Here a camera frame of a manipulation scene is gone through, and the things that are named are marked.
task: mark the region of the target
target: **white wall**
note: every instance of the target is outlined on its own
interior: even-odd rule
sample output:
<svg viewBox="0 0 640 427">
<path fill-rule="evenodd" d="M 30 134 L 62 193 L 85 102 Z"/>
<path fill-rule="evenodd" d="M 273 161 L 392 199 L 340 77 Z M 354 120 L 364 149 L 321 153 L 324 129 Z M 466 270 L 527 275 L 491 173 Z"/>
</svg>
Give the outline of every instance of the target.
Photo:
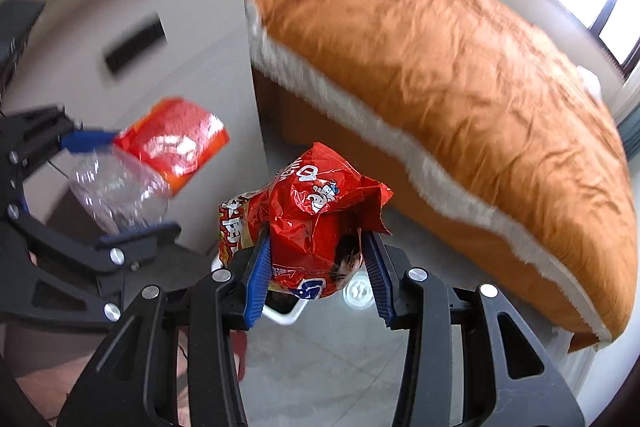
<svg viewBox="0 0 640 427">
<path fill-rule="evenodd" d="M 543 29 L 556 46 L 576 65 L 597 74 L 603 97 L 615 115 L 618 95 L 624 83 L 622 75 L 607 57 L 598 41 L 556 0 L 500 0 L 524 19 Z"/>
<path fill-rule="evenodd" d="M 640 69 L 623 78 L 609 62 L 597 41 L 568 15 L 556 0 L 501 0 L 527 21 L 542 28 L 567 56 L 593 71 L 600 78 L 605 102 L 617 121 L 640 102 Z M 634 200 L 640 205 L 640 156 L 630 163 Z M 625 333 L 611 346 L 596 353 L 590 371 L 578 394 L 578 403 L 591 424 L 609 404 L 628 377 L 640 355 L 640 287 L 636 292 L 636 309 Z"/>
</svg>

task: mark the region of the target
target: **orange duvet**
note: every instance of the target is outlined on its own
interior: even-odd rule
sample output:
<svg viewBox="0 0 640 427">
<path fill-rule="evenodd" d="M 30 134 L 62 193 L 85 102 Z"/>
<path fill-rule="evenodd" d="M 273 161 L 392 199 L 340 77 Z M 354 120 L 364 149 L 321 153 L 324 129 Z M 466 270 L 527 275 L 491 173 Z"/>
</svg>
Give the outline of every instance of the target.
<svg viewBox="0 0 640 427">
<path fill-rule="evenodd" d="M 546 34 L 497 0 L 247 0 L 247 15 L 257 69 L 401 161 L 436 214 L 509 247 L 464 254 L 577 345 L 620 336 L 638 262 L 625 154 Z"/>
</svg>

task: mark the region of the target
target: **blue curtain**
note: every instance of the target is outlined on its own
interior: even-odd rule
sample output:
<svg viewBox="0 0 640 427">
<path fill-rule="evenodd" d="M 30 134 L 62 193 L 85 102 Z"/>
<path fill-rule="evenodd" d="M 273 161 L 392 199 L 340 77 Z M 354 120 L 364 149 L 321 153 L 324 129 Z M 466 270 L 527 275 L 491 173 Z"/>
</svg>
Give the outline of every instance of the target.
<svg viewBox="0 0 640 427">
<path fill-rule="evenodd" d="M 640 152 L 640 106 L 620 123 L 618 132 L 625 147 L 626 158 L 630 160 Z"/>
</svg>

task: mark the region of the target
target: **blue gripper pad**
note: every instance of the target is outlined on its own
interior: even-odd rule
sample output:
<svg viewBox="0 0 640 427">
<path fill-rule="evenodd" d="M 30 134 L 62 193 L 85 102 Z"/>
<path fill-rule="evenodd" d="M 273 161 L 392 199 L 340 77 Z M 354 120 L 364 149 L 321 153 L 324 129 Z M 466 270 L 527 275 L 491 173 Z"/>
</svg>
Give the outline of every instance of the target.
<svg viewBox="0 0 640 427">
<path fill-rule="evenodd" d="M 110 145 L 117 135 L 114 131 L 77 130 L 64 136 L 61 145 L 62 149 L 67 149 L 71 154 L 86 154 Z"/>
<path fill-rule="evenodd" d="M 253 328 L 255 321 L 262 316 L 262 308 L 271 281 L 271 239 L 269 235 L 262 242 L 258 241 L 255 248 L 260 250 L 246 285 L 246 304 L 242 314 L 244 323 L 249 328 Z"/>
<path fill-rule="evenodd" d="M 386 327 L 390 327 L 391 322 L 396 318 L 396 311 L 393 305 L 391 279 L 383 260 L 383 255 L 386 255 L 386 252 L 380 251 L 374 234 L 371 232 L 362 233 L 362 254 L 367 266 L 367 274 L 376 301 L 376 308 L 378 308 L 378 315 L 384 319 Z"/>
</svg>

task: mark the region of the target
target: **chip bag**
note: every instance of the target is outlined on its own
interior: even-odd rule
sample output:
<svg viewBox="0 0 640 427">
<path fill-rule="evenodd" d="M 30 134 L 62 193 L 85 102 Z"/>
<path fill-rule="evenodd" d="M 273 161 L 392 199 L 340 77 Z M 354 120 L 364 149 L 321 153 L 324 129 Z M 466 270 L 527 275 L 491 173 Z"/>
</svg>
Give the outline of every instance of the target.
<svg viewBox="0 0 640 427">
<path fill-rule="evenodd" d="M 165 98 L 113 144 L 158 172 L 175 196 L 228 142 L 215 115 L 183 98 Z"/>
<path fill-rule="evenodd" d="M 315 143 L 263 190 L 220 205 L 220 260 L 252 247 L 270 227 L 270 289 L 318 299 L 343 288 L 362 265 L 360 230 L 388 233 L 382 206 L 393 192 Z"/>
</svg>

